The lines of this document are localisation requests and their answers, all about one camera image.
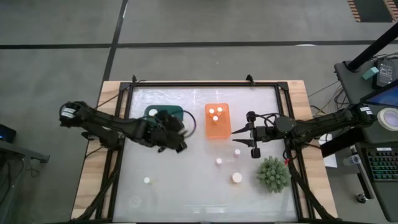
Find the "white cap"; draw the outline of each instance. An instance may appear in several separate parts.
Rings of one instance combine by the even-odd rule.
[[[157,109],[150,109],[148,112],[149,116],[155,116],[155,114],[157,114]]]
[[[149,177],[145,177],[145,178],[144,178],[144,183],[145,183],[145,184],[149,184],[149,182],[150,182],[150,178],[149,178]]]
[[[216,159],[216,164],[220,165],[223,163],[223,159],[222,158],[217,158]]]
[[[242,174],[240,174],[240,173],[238,173],[238,172],[234,173],[234,174],[232,175],[232,181],[233,181],[234,183],[240,183],[240,182],[242,182]]]

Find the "computer monitor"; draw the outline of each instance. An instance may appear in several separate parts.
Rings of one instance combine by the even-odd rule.
[[[361,102],[398,108],[398,80],[361,98]]]

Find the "gray floor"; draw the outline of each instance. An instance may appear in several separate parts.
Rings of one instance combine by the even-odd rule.
[[[0,45],[110,43],[120,6],[0,0]],[[392,25],[355,22],[345,0],[130,0],[124,18],[119,42],[372,40]],[[305,80],[311,94],[336,80],[334,63],[365,47],[119,49],[110,80],[242,80],[250,73]],[[18,131],[17,144],[51,154],[39,177],[26,177],[13,223],[69,219],[87,142],[80,130],[59,127],[58,108],[68,100],[96,103],[107,57],[108,49],[0,50],[0,123]],[[324,105],[337,87],[311,104]],[[356,176],[330,183],[340,218],[387,223],[376,200],[354,201]]]

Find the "orange box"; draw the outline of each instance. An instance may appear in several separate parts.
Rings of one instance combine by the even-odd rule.
[[[209,139],[226,139],[231,135],[231,119],[229,117],[229,106],[226,103],[209,103],[205,106],[206,135]]]

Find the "wooden table frame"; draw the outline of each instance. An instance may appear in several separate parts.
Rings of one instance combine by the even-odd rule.
[[[250,86],[249,82],[242,81],[143,82],[140,83],[140,86],[200,86],[204,83],[211,83],[213,86]],[[277,102],[280,104],[280,112],[284,112],[284,114],[289,116],[294,114],[295,119],[312,118],[303,81],[257,81],[256,83],[258,83],[259,86],[267,86],[265,85],[266,83],[270,84],[270,86],[278,86],[279,94],[277,92],[276,95]],[[128,91],[128,89],[132,89],[128,88],[129,84],[131,84],[131,82],[104,82],[99,97],[99,105],[118,93],[120,94],[120,97],[100,106],[98,110],[109,114],[115,114],[121,118],[125,117],[125,114],[128,114],[128,111],[130,110],[129,103],[127,102],[131,102],[132,96],[132,91]],[[99,147],[99,145],[98,141],[90,141],[86,153],[94,151]],[[121,163],[121,155],[122,153],[118,154],[116,151],[107,151],[106,149],[102,149],[96,154],[93,154],[92,158],[87,158],[83,165],[75,204],[73,206],[72,218],[79,217],[90,205],[91,201],[99,192],[101,186],[105,184],[105,180],[109,177],[109,173],[114,172],[115,163]],[[316,198],[330,214],[336,217],[333,196],[331,195],[326,169],[323,164],[320,150],[314,147],[304,149],[302,154],[298,154],[298,159],[295,160],[295,165],[297,170],[301,172],[302,176],[307,176],[307,178],[304,179],[309,183],[309,186]],[[116,181],[114,184],[116,186],[112,186],[106,192],[104,203],[101,203],[104,206],[100,206],[99,209],[97,209],[96,214],[92,215],[91,218],[98,219],[103,216],[113,216],[114,199],[116,198],[115,189],[117,189],[117,184],[118,182]],[[298,193],[296,196],[297,198],[295,198],[295,202],[300,202],[295,203],[298,218],[318,217],[318,214],[314,213],[312,207],[308,209],[309,202],[306,200],[301,189],[297,187],[296,183],[292,184],[292,188]]]

